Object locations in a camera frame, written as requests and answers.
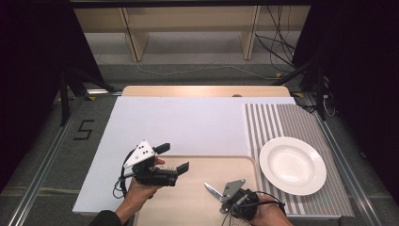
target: plate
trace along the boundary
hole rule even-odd
[[[267,180],[293,195],[311,195],[327,178],[323,158],[311,145],[297,138],[269,140],[261,149],[259,161]]]

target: knife blade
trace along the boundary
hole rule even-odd
[[[204,182],[204,184],[205,184],[205,187],[209,190],[209,192],[211,192],[211,194],[221,202],[222,197],[223,197],[222,194],[220,194],[220,192],[218,192],[216,189],[214,189],[208,183]]]

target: person's right hand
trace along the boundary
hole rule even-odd
[[[260,196],[260,202],[273,201],[271,196]],[[292,226],[290,220],[282,213],[277,204],[263,204],[258,206],[258,212],[250,222],[254,226]]]

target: plate center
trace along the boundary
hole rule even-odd
[[[315,175],[314,164],[308,155],[293,146],[282,145],[274,149],[268,163],[275,177],[289,186],[306,185]]]

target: plate rim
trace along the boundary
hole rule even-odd
[[[273,146],[279,145],[283,142],[284,144],[287,144],[288,142],[294,143],[294,144],[300,144],[300,145],[305,145],[307,150],[305,150],[305,153],[307,155],[311,153],[316,153],[316,155],[313,155],[313,159],[311,157],[311,160],[313,161],[314,166],[315,166],[315,176],[317,176],[317,180],[314,180],[314,183],[311,183],[311,186],[303,186],[303,187],[298,187],[298,186],[289,186],[289,185],[281,185],[283,182],[279,179],[277,179],[274,175],[273,172],[269,169],[269,167],[265,166],[267,164],[263,164],[263,162],[267,163],[267,156],[271,152],[271,148]],[[307,142],[294,138],[294,137],[276,137],[273,139],[268,140],[261,148],[260,154],[259,154],[259,165],[261,167],[261,170],[263,172],[264,177],[276,188],[280,189],[281,191],[284,191],[289,194],[293,195],[298,195],[298,196],[305,196],[305,195],[311,195],[318,190],[320,190],[324,183],[326,182],[327,179],[327,168],[326,164],[324,162],[323,157]]]

